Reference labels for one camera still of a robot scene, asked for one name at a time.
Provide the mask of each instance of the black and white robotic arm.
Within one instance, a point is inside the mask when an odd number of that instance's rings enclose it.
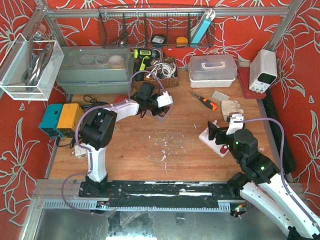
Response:
[[[271,159],[259,152],[258,140],[244,128],[243,120],[242,114],[231,113],[229,127],[209,128],[215,143],[227,145],[244,173],[238,172],[227,182],[230,194],[255,205],[288,239],[320,239],[320,218],[282,180]]]
[[[107,191],[106,149],[116,122],[138,114],[143,117],[146,111],[157,116],[168,111],[168,106],[173,104],[167,91],[153,94],[154,89],[153,84],[145,82],[130,99],[103,108],[97,107],[85,116],[79,134],[82,142],[89,148],[88,174],[85,177],[87,193],[99,196]]]

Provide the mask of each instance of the wooden table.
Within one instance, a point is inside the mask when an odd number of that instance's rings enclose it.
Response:
[[[228,153],[220,157],[199,139],[208,121],[223,120],[221,104],[212,99],[215,90],[237,100],[244,109],[244,119],[259,118],[255,99],[245,99],[236,79],[231,87],[196,88],[200,95],[218,105],[216,111],[206,108],[189,91],[187,71],[179,71],[179,86],[168,89],[174,100],[171,115],[164,123],[150,116],[127,117],[115,125],[112,140],[106,150],[106,168],[110,180],[163,181],[227,181],[240,167]],[[114,95],[93,95],[99,101],[113,102]],[[73,102],[83,104],[83,96],[75,95]],[[261,121],[246,124],[258,139],[258,147],[272,159],[270,145]],[[62,139],[60,145],[70,139]],[[71,156],[68,147],[59,147],[50,173],[50,179],[64,179],[74,173],[88,171],[88,160]]]

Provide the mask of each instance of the beige work glove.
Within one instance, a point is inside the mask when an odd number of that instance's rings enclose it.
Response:
[[[236,100],[222,100],[221,101],[221,110],[223,119],[227,121],[227,117],[230,113],[241,113],[245,111],[241,109],[241,105]]]

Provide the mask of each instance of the power drill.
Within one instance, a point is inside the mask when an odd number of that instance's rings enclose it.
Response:
[[[151,66],[151,61],[153,59],[158,59],[160,57],[160,53],[154,49],[135,49],[133,51],[133,56],[135,59],[139,59],[139,65],[135,69],[135,71],[143,71],[146,69],[146,66]],[[135,81],[141,82],[145,78],[145,73],[141,72],[135,75]]]

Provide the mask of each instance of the black wire rack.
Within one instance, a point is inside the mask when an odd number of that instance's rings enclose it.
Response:
[[[205,10],[192,12],[193,6],[163,6],[149,4],[142,8],[135,5],[101,6],[98,19],[98,33],[103,48],[125,47],[149,48],[155,35],[166,37],[158,47],[187,47],[191,42],[191,30],[200,21]],[[199,43],[193,47],[209,48],[215,40],[215,24],[211,22]],[[186,44],[177,44],[178,37],[187,38]]]

